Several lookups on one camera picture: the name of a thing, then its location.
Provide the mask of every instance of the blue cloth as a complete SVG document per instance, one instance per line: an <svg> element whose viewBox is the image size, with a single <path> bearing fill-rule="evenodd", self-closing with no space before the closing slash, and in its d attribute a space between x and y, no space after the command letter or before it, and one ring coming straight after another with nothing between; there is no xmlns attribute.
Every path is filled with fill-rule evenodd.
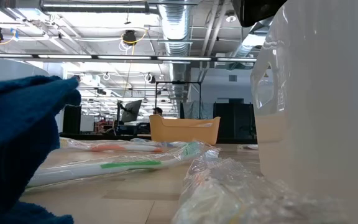
<svg viewBox="0 0 358 224"><path fill-rule="evenodd" d="M44 208L18 202L48 153L59 147L55 115L79 105L75 78L28 77L0 82L0 223L73 223Z"/></svg>

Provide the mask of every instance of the plastic packaging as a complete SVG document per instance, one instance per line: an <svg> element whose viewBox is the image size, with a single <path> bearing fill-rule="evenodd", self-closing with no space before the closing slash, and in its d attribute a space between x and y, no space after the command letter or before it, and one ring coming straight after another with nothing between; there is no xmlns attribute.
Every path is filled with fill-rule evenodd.
<svg viewBox="0 0 358 224"><path fill-rule="evenodd" d="M201 142L188 142L160 154L112 156L104 159L73 162L62 166L39 168L31 178L28 187L134 169L162 169L192 160L210 148Z"/></svg>
<svg viewBox="0 0 358 224"><path fill-rule="evenodd" d="M60 138L60 148L84 149L90 151L131 151L131 152L164 152L170 144L148 141L144 139L122 140L98 140L78 141L69 138Z"/></svg>
<svg viewBox="0 0 358 224"><path fill-rule="evenodd" d="M207 151L184 179L180 207L172 223L344 224L337 200L314 200L283 184L246 171L241 163Z"/></svg>
<svg viewBox="0 0 358 224"><path fill-rule="evenodd" d="M243 144L243 145L237 145L238 150L258 150L257 144Z"/></svg>

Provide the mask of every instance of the desk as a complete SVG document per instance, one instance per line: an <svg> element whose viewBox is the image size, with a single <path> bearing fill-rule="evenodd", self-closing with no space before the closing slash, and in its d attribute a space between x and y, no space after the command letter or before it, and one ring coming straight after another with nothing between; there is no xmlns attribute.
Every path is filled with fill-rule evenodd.
<svg viewBox="0 0 358 224"><path fill-rule="evenodd" d="M260 173L258 151L237 150L235 144L217 145L220 157L240 161ZM53 151L42 164L64 164L111 156L111 152ZM46 207L56 215L71 214L76 224L167 224L174 216L182 181L190 163L169 169L138 170L27 190L21 201Z"/></svg>

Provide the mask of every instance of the white plastic container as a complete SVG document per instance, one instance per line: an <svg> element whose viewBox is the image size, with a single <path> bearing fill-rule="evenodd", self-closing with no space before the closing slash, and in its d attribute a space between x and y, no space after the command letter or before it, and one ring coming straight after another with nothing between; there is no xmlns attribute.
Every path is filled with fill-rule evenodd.
<svg viewBox="0 0 358 224"><path fill-rule="evenodd" d="M269 66L270 96L260 82ZM288 0L251 84L262 173L344 199L358 224L358 1Z"/></svg>

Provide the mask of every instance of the table surface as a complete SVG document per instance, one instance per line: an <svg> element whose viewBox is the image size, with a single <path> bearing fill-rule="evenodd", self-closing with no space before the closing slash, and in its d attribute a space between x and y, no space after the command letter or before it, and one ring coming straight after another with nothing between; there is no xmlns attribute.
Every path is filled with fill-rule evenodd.
<svg viewBox="0 0 358 224"><path fill-rule="evenodd" d="M238 149L236 144L218 144L222 158L231 157L261 175L259 154ZM77 152L68 156L53 151L43 164L103 157L100 152ZM169 169L137 171L114 176L74 180L26 191L21 201L32 202L56 215L73 215L76 224L166 224L174 216L182 181L190 163Z"/></svg>

